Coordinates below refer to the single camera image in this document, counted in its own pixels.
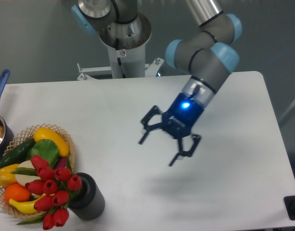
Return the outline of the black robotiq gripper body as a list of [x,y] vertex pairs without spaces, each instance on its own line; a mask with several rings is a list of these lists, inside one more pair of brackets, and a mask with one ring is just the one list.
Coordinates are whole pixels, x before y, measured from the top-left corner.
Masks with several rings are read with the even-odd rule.
[[187,137],[203,111],[200,104],[179,93],[169,109],[162,114],[162,130],[175,139]]

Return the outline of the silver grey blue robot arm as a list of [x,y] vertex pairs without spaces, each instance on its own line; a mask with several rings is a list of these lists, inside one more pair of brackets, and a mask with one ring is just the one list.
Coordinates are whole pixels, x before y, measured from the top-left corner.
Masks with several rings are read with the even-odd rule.
[[[146,135],[160,129],[177,140],[175,160],[191,157],[199,144],[201,136],[192,128],[238,65],[231,44],[243,30],[239,18],[225,14],[216,0],[189,0],[187,5],[200,32],[170,42],[165,61],[191,77],[167,111],[153,106],[141,120]],[[107,47],[113,78],[145,76],[145,45],[152,30],[137,1],[78,0],[71,12],[83,31],[98,34]]]

